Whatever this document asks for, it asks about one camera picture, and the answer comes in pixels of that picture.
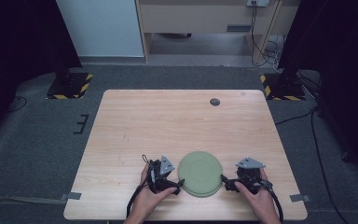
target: person's right hand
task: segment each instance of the person's right hand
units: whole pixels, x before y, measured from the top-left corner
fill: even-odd
[[[261,178],[267,180],[266,173],[260,169]],[[271,194],[264,188],[260,188],[257,194],[251,193],[242,183],[234,183],[240,193],[251,205],[255,215],[264,224],[280,224]]]

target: hand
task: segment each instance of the hand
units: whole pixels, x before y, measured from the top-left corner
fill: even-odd
[[[260,169],[261,178],[267,180],[264,169]],[[260,188],[257,194],[251,193],[242,183],[234,183],[237,189],[245,197],[248,203],[251,205],[255,215],[264,224],[280,224],[280,220],[277,216],[275,205],[272,200],[271,194],[264,188]]]
[[[146,164],[144,170],[142,171],[140,185],[142,185],[145,178],[147,177],[147,171],[148,171],[148,164]],[[126,221],[124,221],[124,223],[126,224],[143,223],[145,219],[147,219],[150,216],[150,214],[152,214],[152,212],[157,207],[157,205],[162,200],[170,196],[174,191],[176,191],[176,188],[169,188],[155,194],[146,185],[141,189],[138,196],[136,196],[135,201],[133,202],[130,215],[126,219]]]

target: baseboard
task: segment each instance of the baseboard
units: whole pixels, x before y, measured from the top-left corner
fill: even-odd
[[[82,64],[145,64],[145,57],[79,56]]]

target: green plate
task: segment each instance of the green plate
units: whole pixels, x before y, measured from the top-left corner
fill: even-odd
[[[187,193],[195,197],[209,197],[221,186],[223,173],[220,162],[210,153],[195,151],[186,155],[179,164],[179,179]]]

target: stand base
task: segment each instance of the stand base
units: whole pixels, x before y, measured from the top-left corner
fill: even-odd
[[[305,100],[301,84],[283,85],[279,82],[281,74],[264,74],[260,77],[269,100]]]
[[[47,99],[73,99],[82,98],[89,87],[92,75],[88,73],[71,74],[73,83],[71,86],[63,85],[56,78],[48,90]]]

